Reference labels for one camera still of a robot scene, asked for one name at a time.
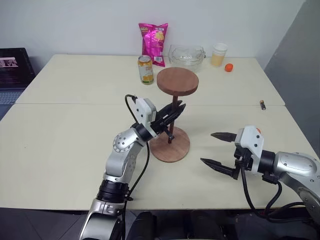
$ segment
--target laptop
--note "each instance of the laptop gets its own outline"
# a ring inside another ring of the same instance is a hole
[[[0,48],[0,120],[35,76],[25,48]]]

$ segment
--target battery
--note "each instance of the battery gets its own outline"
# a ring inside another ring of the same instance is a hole
[[[260,106],[262,110],[266,110],[266,105],[265,102],[263,100],[260,101]]]
[[[154,72],[152,69],[152,60],[148,55],[141,55],[138,58],[138,68],[141,82],[150,85],[154,82]]]

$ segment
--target can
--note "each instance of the can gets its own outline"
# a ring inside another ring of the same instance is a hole
[[[152,70],[151,57],[148,55],[141,55],[138,58],[138,67],[141,82],[145,85],[152,84],[154,82],[154,72]]]

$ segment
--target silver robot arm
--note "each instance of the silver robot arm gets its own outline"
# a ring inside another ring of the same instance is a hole
[[[125,211],[128,200],[129,183],[136,167],[136,159],[141,149],[152,138],[168,131],[168,125],[184,110],[185,104],[178,101],[173,109],[168,104],[157,112],[147,98],[131,96],[135,103],[137,122],[128,130],[119,133],[113,140],[112,153],[107,159],[103,180],[98,194],[81,229],[79,239],[119,240],[124,221],[120,215]]]
[[[312,219],[320,225],[320,163],[303,153],[278,152],[273,174],[301,198]]]
[[[237,134],[216,132],[213,137],[234,142],[235,168],[201,158],[212,169],[238,179],[240,170],[262,173],[262,179],[277,184],[278,180],[293,189],[301,198],[312,219],[320,225],[320,162],[303,153],[263,150],[264,138],[253,125],[241,128]]]

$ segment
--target wooden base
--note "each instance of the wooden base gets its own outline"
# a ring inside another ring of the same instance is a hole
[[[158,138],[150,141],[152,154],[160,161],[174,163],[184,158],[190,149],[190,140],[181,128],[173,128],[174,139],[168,143],[168,135],[163,132]]]

